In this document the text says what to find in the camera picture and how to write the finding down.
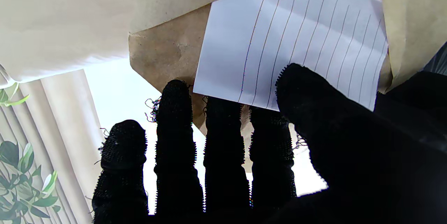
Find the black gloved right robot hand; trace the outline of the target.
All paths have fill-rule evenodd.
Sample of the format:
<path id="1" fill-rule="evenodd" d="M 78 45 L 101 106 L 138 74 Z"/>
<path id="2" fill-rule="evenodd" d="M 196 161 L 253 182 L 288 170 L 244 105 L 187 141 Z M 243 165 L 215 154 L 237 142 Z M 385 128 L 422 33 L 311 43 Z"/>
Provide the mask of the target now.
<path id="1" fill-rule="evenodd" d="M 154 103 L 156 212 L 143 185 L 145 130 L 115 124 L 101 148 L 94 224 L 445 224 L 446 76 L 420 71 L 374 111 L 299 64 L 275 84 L 279 111 L 251 106 L 252 186 L 242 105 L 206 100 L 205 189 L 188 85 Z"/>

